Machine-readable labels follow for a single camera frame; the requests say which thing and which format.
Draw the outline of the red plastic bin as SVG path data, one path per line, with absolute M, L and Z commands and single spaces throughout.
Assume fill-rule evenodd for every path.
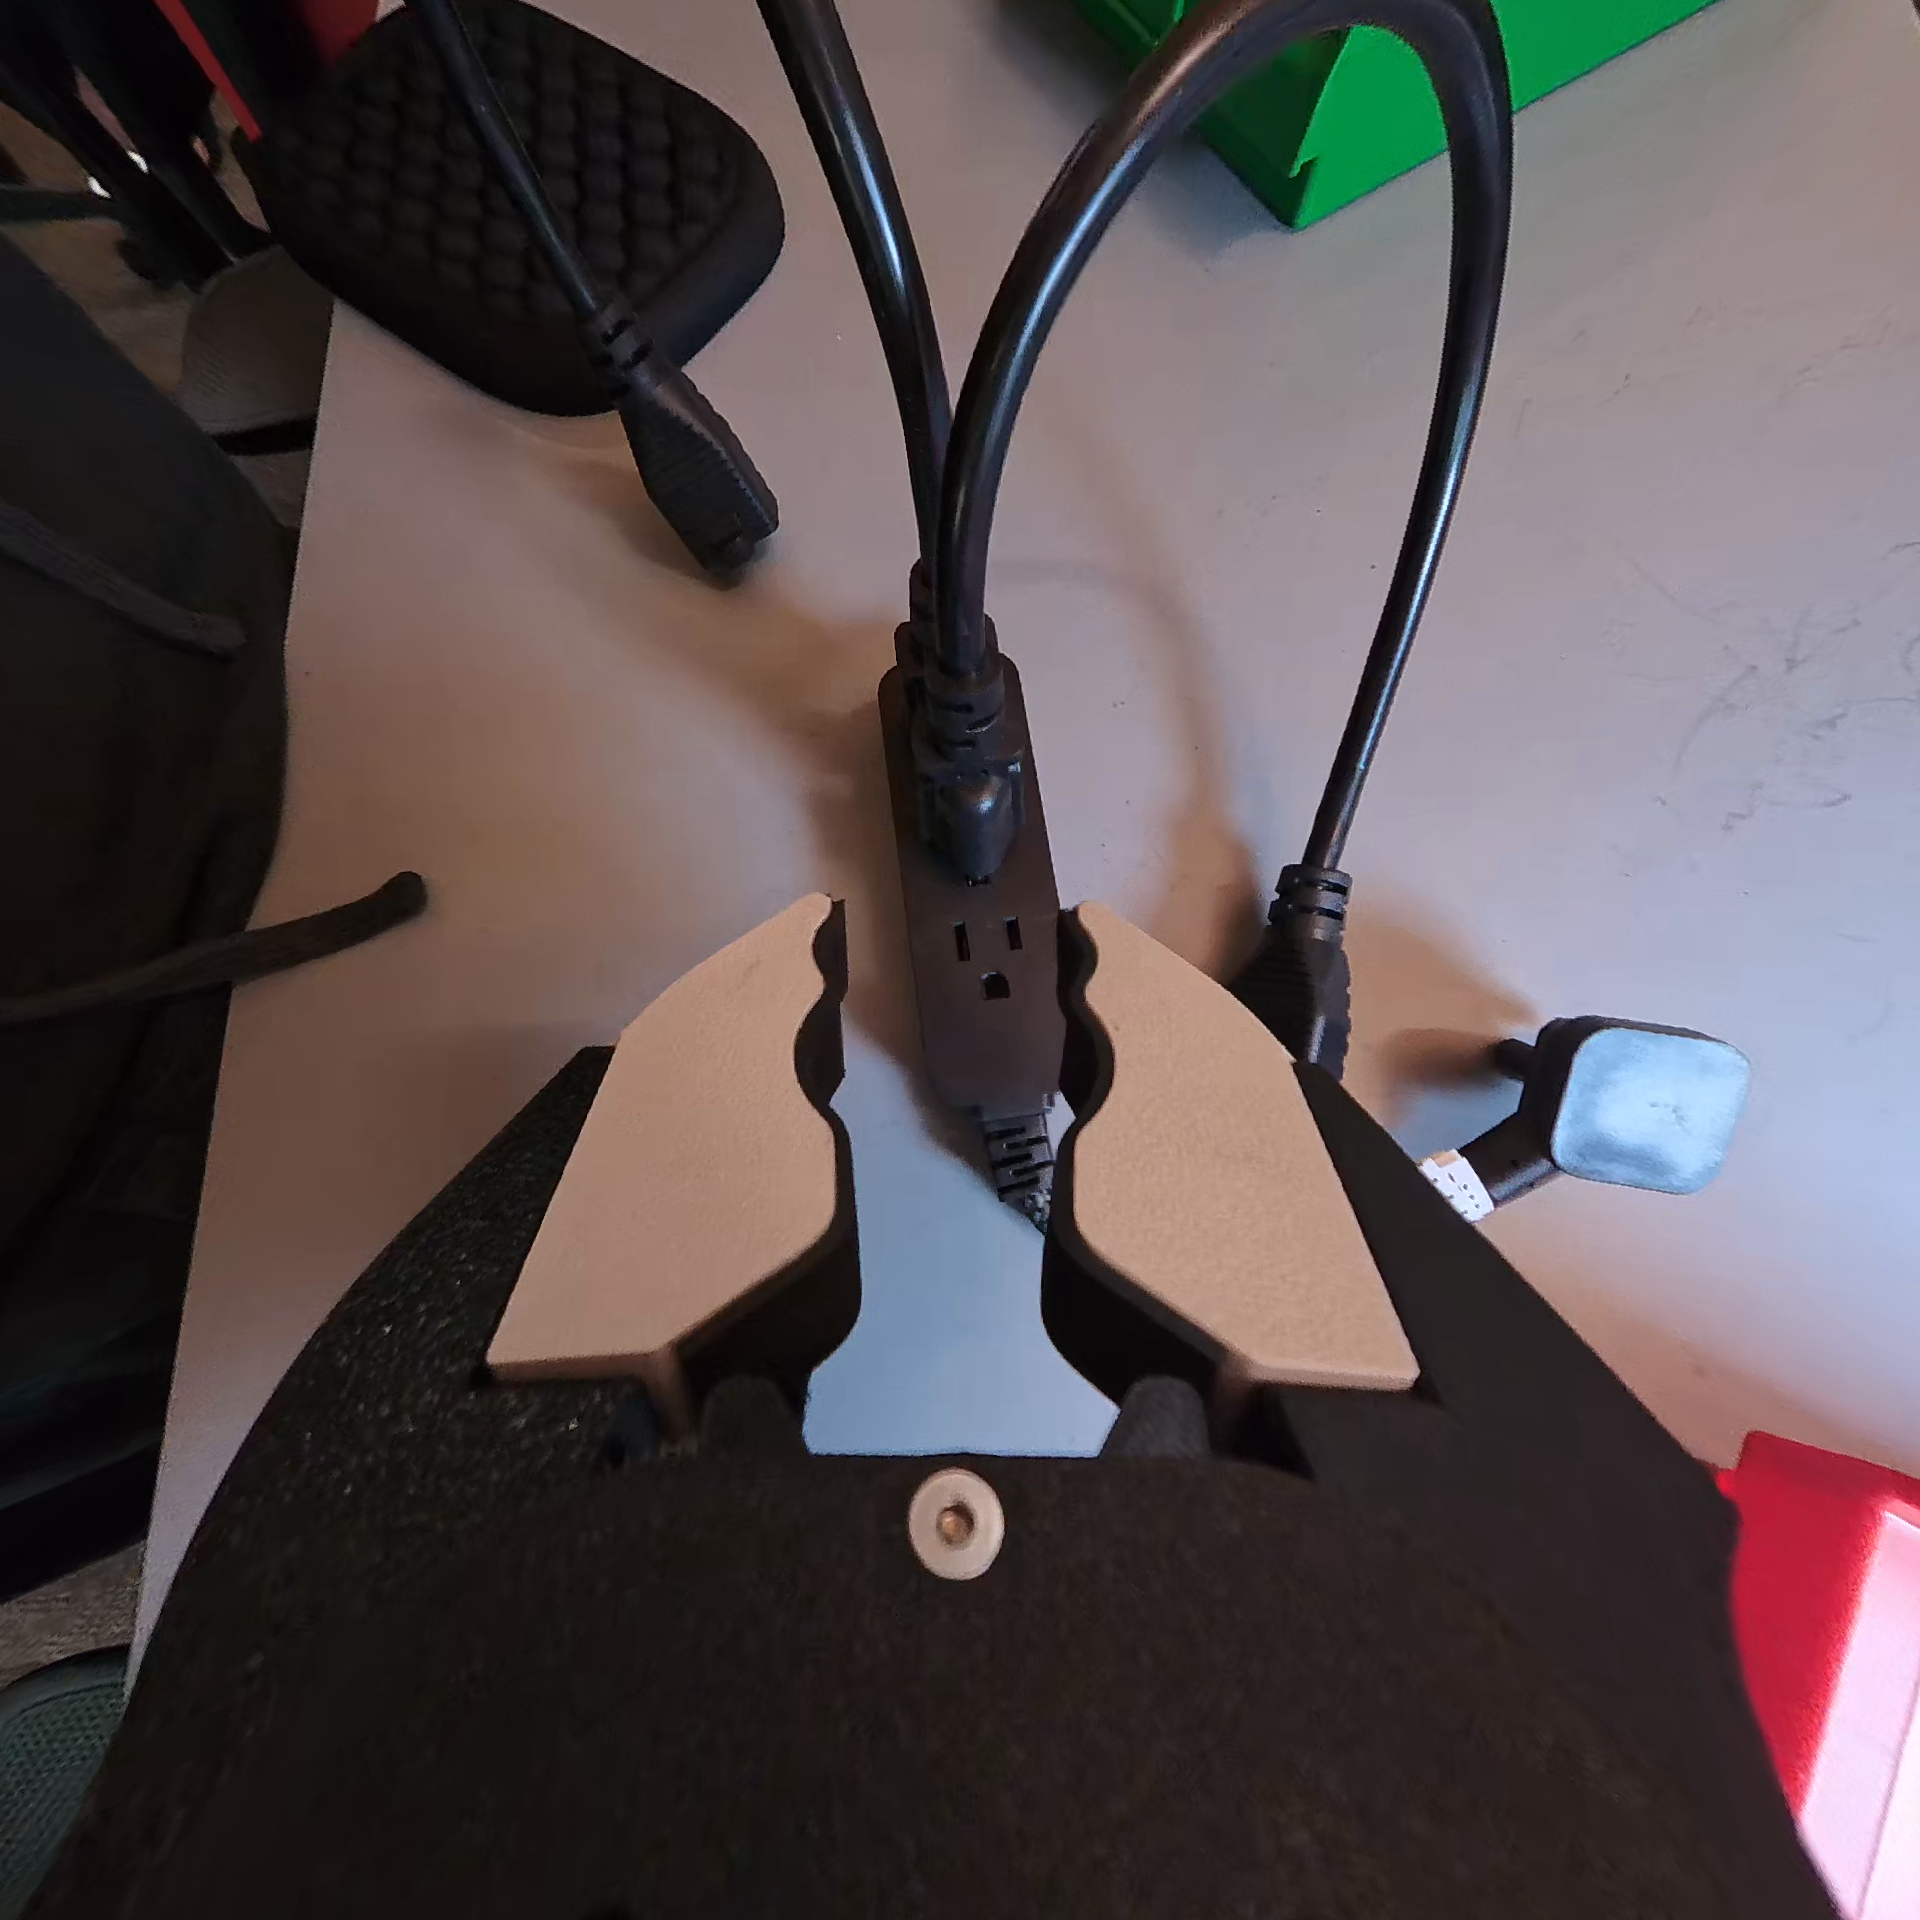
M 1748 1434 L 1733 1632 L 1797 1834 L 1851 1920 L 1920 1913 L 1920 1481 Z

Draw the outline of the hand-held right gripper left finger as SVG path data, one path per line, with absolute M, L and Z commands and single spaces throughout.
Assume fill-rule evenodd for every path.
M 860 1319 L 846 905 L 801 895 L 609 1047 L 485 1372 L 802 1391 Z

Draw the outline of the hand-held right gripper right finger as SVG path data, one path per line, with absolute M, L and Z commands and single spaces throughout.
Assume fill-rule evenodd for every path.
M 1052 1251 L 1210 1391 L 1408 1391 L 1355 1208 L 1314 1127 L 1291 1053 L 1205 971 L 1100 899 L 1084 943 L 1088 1096 L 1054 1170 Z

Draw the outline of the green plastic bin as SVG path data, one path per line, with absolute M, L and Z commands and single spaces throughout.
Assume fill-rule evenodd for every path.
M 1698 0 L 1495 0 L 1510 110 L 1664 39 Z M 1380 26 L 1321 33 L 1242 73 L 1193 139 L 1289 229 L 1321 223 L 1448 148 L 1428 63 Z

